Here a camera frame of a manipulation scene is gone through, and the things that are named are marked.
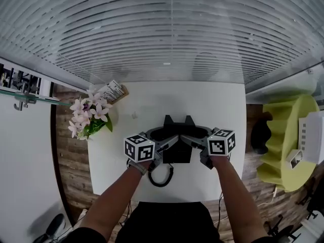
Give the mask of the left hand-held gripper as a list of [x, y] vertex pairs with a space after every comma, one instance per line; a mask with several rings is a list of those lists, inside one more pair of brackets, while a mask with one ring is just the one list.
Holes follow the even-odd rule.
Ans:
[[151, 161], [148, 171], [152, 172], [162, 160], [157, 151], [164, 151], [172, 147], [178, 140], [179, 135], [165, 139], [164, 127], [150, 129], [145, 133], [141, 132], [125, 137], [124, 155], [137, 164]]

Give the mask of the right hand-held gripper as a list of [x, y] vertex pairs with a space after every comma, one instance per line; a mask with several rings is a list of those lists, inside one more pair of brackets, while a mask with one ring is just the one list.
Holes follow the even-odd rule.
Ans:
[[200, 153], [200, 162], [209, 169], [214, 167], [211, 156], [229, 157], [231, 151], [235, 148], [234, 130], [219, 128], [211, 130], [207, 127], [196, 126], [194, 136], [180, 135], [180, 139], [192, 148], [202, 150]]

